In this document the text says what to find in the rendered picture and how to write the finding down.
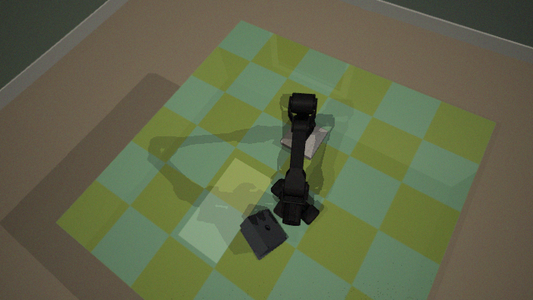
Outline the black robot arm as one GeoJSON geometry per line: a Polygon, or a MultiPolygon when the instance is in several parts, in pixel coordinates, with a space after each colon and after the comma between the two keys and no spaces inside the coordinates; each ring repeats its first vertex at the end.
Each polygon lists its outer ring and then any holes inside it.
{"type": "Polygon", "coordinates": [[[282,218],[284,224],[291,226],[301,225],[302,205],[308,200],[310,186],[303,169],[304,152],[305,143],[316,126],[317,99],[315,94],[294,92],[289,97],[288,117],[292,132],[290,168],[282,181],[281,200],[273,212],[282,218]]]}

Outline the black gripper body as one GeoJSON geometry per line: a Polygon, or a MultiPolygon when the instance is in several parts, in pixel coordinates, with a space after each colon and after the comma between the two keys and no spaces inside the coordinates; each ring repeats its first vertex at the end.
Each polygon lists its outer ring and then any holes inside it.
{"type": "MultiPolygon", "coordinates": [[[[283,179],[279,179],[272,187],[271,192],[276,196],[282,196],[282,181],[283,179]]],[[[302,215],[301,219],[303,222],[305,222],[307,225],[310,225],[313,220],[319,215],[319,210],[315,208],[313,205],[309,205],[306,203],[305,205],[302,205],[302,215]]]]}

